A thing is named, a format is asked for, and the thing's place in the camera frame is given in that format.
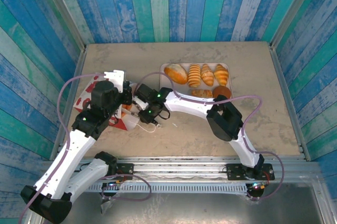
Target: tray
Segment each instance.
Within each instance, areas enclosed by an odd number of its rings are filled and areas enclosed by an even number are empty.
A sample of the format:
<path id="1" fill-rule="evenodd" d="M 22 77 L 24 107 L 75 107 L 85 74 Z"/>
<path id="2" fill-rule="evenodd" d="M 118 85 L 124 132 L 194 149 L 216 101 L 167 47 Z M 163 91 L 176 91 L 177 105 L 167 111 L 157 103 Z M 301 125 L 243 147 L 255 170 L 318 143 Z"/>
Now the tray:
<path id="1" fill-rule="evenodd" d="M 231 83 L 231 73 L 229 71 L 229 68 L 228 68 L 228 65 L 227 64 L 224 64 L 224 63 L 201 63 L 201 64 L 198 64 L 198 63 L 180 63 L 180 65 L 182 67 L 184 67 L 184 69 L 187 71 L 187 73 L 189 72 L 189 69 L 190 69 L 190 65 L 192 64 L 197 64 L 197 65 L 200 65 L 200 68 L 202 67 L 203 64 L 208 64 L 208 66 L 210 67 L 210 69 L 212 71 L 215 71 L 215 68 L 216 68 L 216 65 L 217 64 L 220 64 L 222 65 L 223 67 L 225 67 L 228 72 L 229 72 L 229 77 L 228 77 L 228 82 L 227 82 L 227 85 L 226 87 L 229 88 L 231 90 L 231 98 L 233 98 L 233 90 L 232 90 L 232 83 Z M 163 64 L 161 67 L 160 67 L 160 71 L 163 73 L 164 72 L 164 69 L 165 67 L 169 65 L 169 63 L 167 64 Z M 218 82 L 216 81 L 216 79 L 214 78 L 214 84 L 213 86 L 208 86 L 206 85 L 202 80 L 201 80 L 201 84 L 197 87 L 197 88 L 192 88 L 192 87 L 189 87 L 189 85 L 186 83 L 184 85 L 180 85 L 180 84 L 177 84 L 177 83 L 174 83 L 174 88 L 179 92 L 179 93 L 182 93 L 182 94 L 187 94 L 187 95 L 190 95 L 190 90 L 192 89 L 205 89 L 205 90 L 211 90 L 213 91 L 213 89 L 215 87 L 219 86 Z M 168 87 L 168 88 L 171 88 L 171 82 L 168 80 L 168 78 L 166 78 L 164 75 L 160 75 L 160 88 L 162 87 Z"/>

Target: wooden plank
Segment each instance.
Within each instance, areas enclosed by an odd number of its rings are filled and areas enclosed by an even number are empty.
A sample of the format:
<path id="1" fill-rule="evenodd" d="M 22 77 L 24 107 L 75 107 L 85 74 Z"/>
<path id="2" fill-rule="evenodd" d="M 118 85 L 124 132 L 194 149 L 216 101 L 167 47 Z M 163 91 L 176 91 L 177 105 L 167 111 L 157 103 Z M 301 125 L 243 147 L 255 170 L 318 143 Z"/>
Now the wooden plank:
<path id="1" fill-rule="evenodd" d="M 336 174 L 337 170 L 337 150 L 330 152 L 315 161 L 319 162 L 323 177 L 332 176 Z"/>
<path id="2" fill-rule="evenodd" d="M 337 53 L 337 30 L 329 38 L 322 48 L 314 55 L 308 64 L 297 75 L 295 80 L 289 86 L 289 92 L 292 99 L 303 89 L 304 86 L 323 68 L 325 64 Z"/>
<path id="3" fill-rule="evenodd" d="M 65 80 L 55 70 L 53 65 L 42 54 L 34 41 L 26 33 L 15 17 L 0 1 L 0 27 L 7 32 L 8 36 L 16 43 L 23 53 L 37 66 L 37 68 L 53 83 L 56 89 L 61 90 Z M 64 98 L 68 97 L 69 88 L 65 90 Z"/>
<path id="4" fill-rule="evenodd" d="M 102 21 L 109 38 L 109 43 L 124 42 L 114 0 L 96 0 L 96 3 L 101 13 Z"/>
<path id="5" fill-rule="evenodd" d="M 13 40 L 0 28 L 0 53 L 17 68 L 38 90 L 56 105 L 58 91 L 40 72 L 33 62 L 20 50 Z"/>
<path id="6" fill-rule="evenodd" d="M 139 36 L 132 0 L 114 0 L 126 43 L 138 43 Z"/>
<path id="7" fill-rule="evenodd" d="M 261 0 L 246 41 L 260 41 L 280 0 Z"/>
<path id="8" fill-rule="evenodd" d="M 56 107 L 0 54 L 0 81 L 59 126 Z"/>
<path id="9" fill-rule="evenodd" d="M 286 60 L 286 57 L 291 53 L 295 43 L 301 37 L 308 24 L 312 21 L 313 17 L 316 15 L 318 10 L 321 8 L 325 0 L 312 0 L 305 10 L 304 14 L 297 22 L 294 27 L 293 32 L 290 34 L 289 38 L 286 40 L 282 50 L 279 52 L 280 62 Z"/>
<path id="10" fill-rule="evenodd" d="M 168 0 L 170 12 L 170 42 L 185 40 L 187 0 Z"/>
<path id="11" fill-rule="evenodd" d="M 155 42 L 170 41 L 169 0 L 151 0 L 153 33 Z"/>
<path id="12" fill-rule="evenodd" d="M 41 176 L 40 165 L 47 159 L 0 136 L 0 164 Z"/>
<path id="13" fill-rule="evenodd" d="M 216 33 L 217 42 L 231 40 L 241 4 L 242 0 L 224 0 Z"/>
<path id="14" fill-rule="evenodd" d="M 337 54 L 309 81 L 293 99 L 294 108 L 300 111 L 313 97 L 337 78 Z"/>
<path id="15" fill-rule="evenodd" d="M 81 53 L 81 50 L 78 47 L 78 44 L 75 41 L 73 34 L 71 33 L 70 29 L 68 28 L 67 24 L 65 23 L 61 13 L 58 11 L 58 8 L 55 5 L 54 1 L 53 0 L 46 0 L 46 1 L 48 2 L 48 5 L 50 6 L 52 11 L 54 12 L 54 15 L 56 16 L 57 20 L 61 24 L 62 29 L 67 33 L 67 36 L 70 39 L 71 43 L 73 44 L 73 46 L 76 50 L 76 53 L 79 55 Z"/>
<path id="16" fill-rule="evenodd" d="M 306 144 L 311 160 L 337 150 L 337 127 L 334 127 Z"/>
<path id="17" fill-rule="evenodd" d="M 332 199 L 337 198 L 337 187 L 336 187 L 336 181 L 337 181 L 337 174 L 324 178 L 326 186 L 329 189 L 329 193 Z"/>
<path id="18" fill-rule="evenodd" d="M 185 42 L 199 42 L 206 0 L 187 0 Z"/>
<path id="19" fill-rule="evenodd" d="M 337 103 L 331 105 L 302 127 L 304 139 L 309 142 L 335 126 L 337 126 Z"/>
<path id="20" fill-rule="evenodd" d="M 224 0 L 206 0 L 201 29 L 201 42 L 214 42 Z"/>
<path id="21" fill-rule="evenodd" d="M 264 35 L 262 37 L 262 41 L 270 42 L 277 31 L 280 23 L 282 22 L 283 17 L 286 15 L 289 7 L 291 6 L 293 0 L 280 0 L 279 4 L 274 12 L 273 17 L 271 18 Z"/>
<path id="22" fill-rule="evenodd" d="M 285 44 L 285 42 L 287 41 L 287 39 L 289 38 L 290 34 L 294 31 L 296 24 L 299 22 L 299 20 L 302 18 L 303 14 L 305 13 L 306 9 L 308 8 L 309 4 L 311 3 L 312 0 L 304 0 L 304 2 L 302 3 L 301 7 L 299 8 L 299 10 L 297 11 L 295 17 L 293 18 L 293 20 L 291 21 L 289 27 L 287 28 L 286 32 L 284 33 L 280 43 L 278 44 L 277 48 L 276 48 L 276 52 L 279 55 L 280 51 L 283 48 L 283 45 Z"/>
<path id="23" fill-rule="evenodd" d="M 26 8 L 26 10 L 30 14 L 30 16 L 34 20 L 34 22 L 41 29 L 41 32 L 44 34 L 46 39 L 48 41 L 50 41 L 50 43 L 53 45 L 57 54 L 58 55 L 65 55 L 65 57 L 64 57 L 65 62 L 67 63 L 67 65 L 69 64 L 69 66 L 72 67 L 70 69 L 73 69 L 73 71 L 74 71 L 74 69 L 76 68 L 76 64 L 71 59 L 68 51 L 66 50 L 66 48 L 62 44 L 61 40 L 57 37 L 55 31 L 51 27 L 51 25 L 48 22 L 46 16 L 41 12 L 37 3 L 34 0 L 19 0 L 19 1 Z"/>
<path id="24" fill-rule="evenodd" d="M 109 43 L 96 0 L 77 0 L 96 43 Z"/>
<path id="25" fill-rule="evenodd" d="M 0 135 L 3 138 L 49 159 L 54 146 L 51 141 L 2 110 L 0 110 L 0 120 L 2 122 Z"/>
<path id="26" fill-rule="evenodd" d="M 19 217 L 25 206 L 26 204 L 20 194 L 0 191 L 0 218 L 10 218 L 0 219 L 0 223 L 17 224 L 18 219 L 12 218 Z"/>
<path id="27" fill-rule="evenodd" d="M 301 127 L 337 101 L 336 88 L 337 78 L 328 84 L 298 112 L 298 119 Z"/>
<path id="28" fill-rule="evenodd" d="M 54 30 L 58 39 L 62 42 L 64 48 L 67 50 L 72 60 L 77 64 L 80 53 L 75 49 L 74 45 L 71 43 L 68 35 L 66 34 L 65 30 L 63 29 L 60 22 L 56 18 L 47 0 L 35 0 L 35 2 L 36 5 L 40 8 L 41 12 L 45 15 L 51 28 Z"/>
<path id="29" fill-rule="evenodd" d="M 0 109 L 54 142 L 58 127 L 0 82 Z"/>
<path id="30" fill-rule="evenodd" d="M 66 66 L 67 55 L 58 55 L 53 45 L 41 32 L 38 25 L 32 20 L 31 16 L 20 3 L 19 0 L 1 0 L 1 4 L 5 4 L 8 10 L 17 19 L 18 23 L 25 29 L 27 34 L 31 37 L 34 43 L 39 47 L 42 53 L 48 58 L 55 69 L 63 77 L 63 79 L 69 79 L 73 76 L 75 67 Z"/>
<path id="31" fill-rule="evenodd" d="M 25 185 L 34 185 L 39 178 L 35 174 L 0 164 L 0 191 L 19 194 Z"/>
<path id="32" fill-rule="evenodd" d="M 141 43 L 154 42 L 151 0 L 132 0 Z"/>
<path id="33" fill-rule="evenodd" d="M 261 0 L 242 0 L 231 41 L 245 41 Z"/>
<path id="34" fill-rule="evenodd" d="M 325 41 L 328 40 L 329 37 L 333 34 L 333 32 L 335 31 L 335 25 L 337 23 L 337 21 L 335 20 L 336 16 L 337 0 L 325 0 L 322 7 L 318 10 L 314 18 L 307 25 L 307 28 L 303 32 L 302 36 L 298 39 L 298 41 L 292 48 L 292 51 L 281 62 L 282 70 L 285 73 L 285 80 L 288 85 L 299 73 L 297 67 L 294 66 L 298 58 L 305 57 L 305 55 L 308 54 L 308 50 L 311 50 L 310 46 L 315 45 L 315 43 L 320 42 L 320 44 L 323 45 Z"/>
<path id="35" fill-rule="evenodd" d="M 90 32 L 77 0 L 64 0 L 64 2 L 73 18 L 73 21 L 81 35 L 81 38 L 83 39 L 84 44 L 94 43 L 94 38 Z"/>

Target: purple cable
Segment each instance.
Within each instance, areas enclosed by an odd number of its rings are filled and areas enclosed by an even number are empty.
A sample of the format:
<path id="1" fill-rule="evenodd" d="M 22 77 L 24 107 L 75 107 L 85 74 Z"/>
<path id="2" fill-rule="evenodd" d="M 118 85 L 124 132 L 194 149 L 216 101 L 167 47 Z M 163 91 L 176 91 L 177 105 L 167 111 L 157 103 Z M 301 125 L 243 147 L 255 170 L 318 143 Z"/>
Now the purple cable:
<path id="1" fill-rule="evenodd" d="M 234 100 L 238 100 L 238 99 L 246 99 L 246 98 L 256 98 L 258 99 L 260 102 L 258 104 L 258 106 L 254 109 L 254 111 L 252 111 L 252 113 L 250 115 L 248 115 L 248 117 L 246 118 L 246 120 L 244 121 L 243 125 L 242 125 L 242 130 L 241 130 L 241 134 L 242 134 L 242 138 L 243 138 L 243 141 L 244 141 L 244 144 L 246 145 L 246 148 L 251 152 L 251 153 L 256 153 L 256 154 L 269 154 L 269 155 L 273 155 L 275 156 L 279 162 L 280 162 L 280 165 L 281 165 L 281 168 L 282 168 L 282 176 L 281 176 L 281 180 L 280 180 L 280 183 L 278 185 L 278 187 L 269 195 L 267 196 L 263 196 L 263 197 L 252 197 L 248 192 L 248 196 L 251 197 L 251 199 L 253 200 L 259 200 L 259 199 L 267 199 L 271 196 L 273 196 L 282 186 L 283 184 L 283 180 L 284 180 L 284 165 L 283 165 L 283 162 L 281 160 L 281 158 L 273 153 L 273 152 L 270 152 L 270 151 L 254 151 L 252 150 L 249 146 L 248 146 L 248 143 L 247 143 L 247 140 L 246 138 L 244 137 L 244 131 L 245 131 L 245 127 L 246 127 L 246 124 L 248 122 L 248 120 L 256 114 L 256 112 L 260 109 L 260 107 L 262 106 L 262 97 L 261 96 L 258 96 L 258 95 L 245 95 L 245 96 L 239 96 L 239 97 L 236 97 L 236 98 L 231 98 L 231 99 L 226 99 L 226 100 L 220 100 L 220 101 L 208 101 L 208 102 L 204 102 L 204 101 L 199 101 L 199 100 L 194 100 L 194 99 L 188 99 L 188 98 L 185 98 L 185 97 L 182 97 L 180 96 L 177 91 L 174 89 L 174 83 L 173 81 L 171 80 L 170 77 L 168 77 L 167 74 L 165 73 L 162 73 L 162 72 L 153 72 L 153 73 L 149 73 L 147 75 L 145 75 L 139 82 L 138 84 L 136 85 L 136 88 L 135 88 L 135 92 L 136 90 L 138 89 L 139 85 L 143 82 L 143 80 L 151 75 L 154 75 L 154 74 L 160 74 L 160 75 L 163 75 L 165 76 L 166 78 L 169 79 L 169 81 L 171 82 L 171 86 L 172 86 L 172 90 L 173 90 L 173 93 L 180 99 L 182 100 L 186 100 L 186 101 L 190 101 L 190 102 L 194 102 L 194 103 L 198 103 L 198 104 L 204 104 L 204 105 L 218 105 L 218 104 L 223 104 L 223 103 L 227 103 L 227 102 L 231 102 L 231 101 L 234 101 Z"/>
<path id="2" fill-rule="evenodd" d="M 20 215 L 20 218 L 19 218 L 19 221 L 18 221 L 18 224 L 21 224 L 22 223 L 22 220 L 23 220 L 23 217 L 26 213 L 26 211 L 28 210 L 28 208 L 31 206 L 31 204 L 34 202 L 34 200 L 37 198 L 37 196 L 41 193 L 41 191 L 46 187 L 47 183 L 51 180 L 51 178 L 54 176 L 54 174 L 57 172 L 57 170 L 59 169 L 59 167 L 61 166 L 61 164 L 63 163 L 64 159 L 66 158 L 67 154 L 68 154 L 68 149 L 70 147 L 70 132 L 67 128 L 67 126 L 65 125 L 65 123 L 63 122 L 63 119 L 62 119 L 62 114 L 60 112 L 60 101 L 61 101 L 61 98 L 62 98 L 62 93 L 64 91 L 64 89 L 67 87 L 67 85 L 76 80 L 76 79 L 79 79 L 79 78 L 83 78 L 83 77 L 92 77 L 92 76 L 104 76 L 105 74 L 104 73 L 98 73 L 98 74 L 84 74 L 84 75 L 79 75 L 79 76 L 76 76 L 76 77 L 73 77 L 71 79 L 69 79 L 64 85 L 63 87 L 61 88 L 61 91 L 60 91 L 60 94 L 58 95 L 58 98 L 57 98 L 57 105 L 56 105 L 56 109 L 57 109 L 57 116 L 58 116 L 58 119 L 60 120 L 60 123 L 61 125 L 63 126 L 65 132 L 66 132 L 66 138 L 67 138 L 67 141 L 66 141 L 66 150 L 62 156 L 62 158 L 60 159 L 60 162 L 56 165 L 55 169 L 50 173 L 50 175 L 47 177 L 47 179 L 44 181 L 44 184 L 41 186 L 41 188 L 36 192 L 36 194 L 31 198 L 31 200 L 27 203 L 26 207 L 24 208 L 24 210 L 22 211 L 21 215 Z"/>
<path id="3" fill-rule="evenodd" d="M 124 198 L 124 197 L 115 197 L 115 196 L 112 196 L 112 197 L 108 197 L 108 196 L 105 196 L 104 195 L 104 191 L 108 188 L 110 188 L 110 186 L 107 186 L 107 187 L 104 187 L 102 192 L 101 192 L 101 195 L 103 197 L 103 199 L 118 199 L 118 200 L 126 200 L 126 201 L 136 201 L 136 202 L 140 202 L 140 201 L 145 201 L 145 200 L 148 200 L 151 198 L 152 196 L 152 188 L 151 188 L 151 185 L 144 179 L 144 178 L 141 178 L 137 175 L 133 175 L 133 174 L 115 174 L 115 175 L 111 175 L 111 176 L 106 176 L 106 177 L 103 177 L 103 178 L 100 178 L 101 179 L 112 179 L 112 178 L 116 178 L 116 177 L 120 177 L 120 176 L 123 176 L 123 177 L 133 177 L 133 178 L 137 178 L 137 179 L 140 179 L 141 181 L 143 181 L 144 183 L 146 183 L 146 185 L 149 187 L 150 189 L 150 192 L 148 193 L 148 195 L 145 197 L 145 198 L 142 198 L 142 199 L 131 199 L 131 198 Z"/>

